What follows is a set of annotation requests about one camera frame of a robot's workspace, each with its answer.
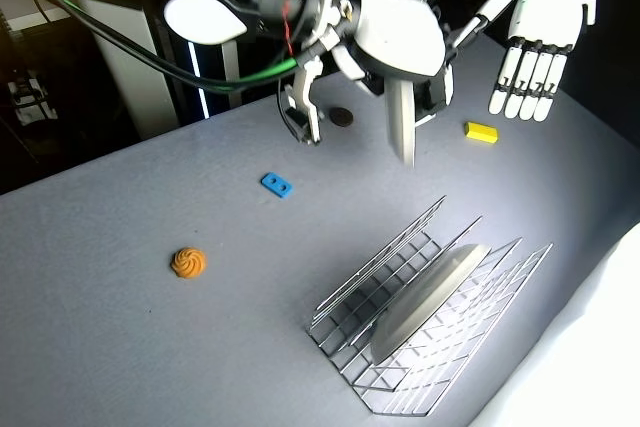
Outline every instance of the tabletop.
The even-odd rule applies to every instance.
[[[487,112],[502,53],[482,37],[456,60],[414,169],[383,100],[337,74],[312,97],[355,121],[323,122],[318,146],[268,98],[0,197],[0,424],[467,425],[640,206],[640,153],[567,95],[544,123]],[[467,139],[469,120],[499,142]],[[260,184],[271,171],[288,198]],[[432,415],[374,416],[305,326],[443,195],[439,242],[483,215],[470,241],[555,246]],[[195,280],[169,268],[185,246],[209,259]]]

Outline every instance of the white fabric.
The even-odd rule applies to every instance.
[[[472,427],[640,425],[640,224],[616,244]]]

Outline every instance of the plate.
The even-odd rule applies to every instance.
[[[490,250],[479,244],[450,250],[409,284],[377,322],[371,338],[374,364],[382,363],[422,327]]]

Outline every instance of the metal wire rack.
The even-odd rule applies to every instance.
[[[495,323],[552,247],[517,264],[506,259],[522,239],[492,250],[425,324],[380,365],[369,341],[376,319],[414,279],[481,220],[446,246],[426,232],[444,197],[419,216],[323,301],[309,335],[375,414],[425,416],[433,411]]]

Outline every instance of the light strip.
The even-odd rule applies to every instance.
[[[193,65],[193,73],[200,77],[200,67],[198,66],[198,57],[196,56],[196,47],[193,42],[189,42],[189,54],[191,55],[191,64]],[[204,90],[198,89],[200,94],[200,103],[202,104],[202,113],[204,118],[209,118],[209,108],[207,107],[207,99],[204,96]]]

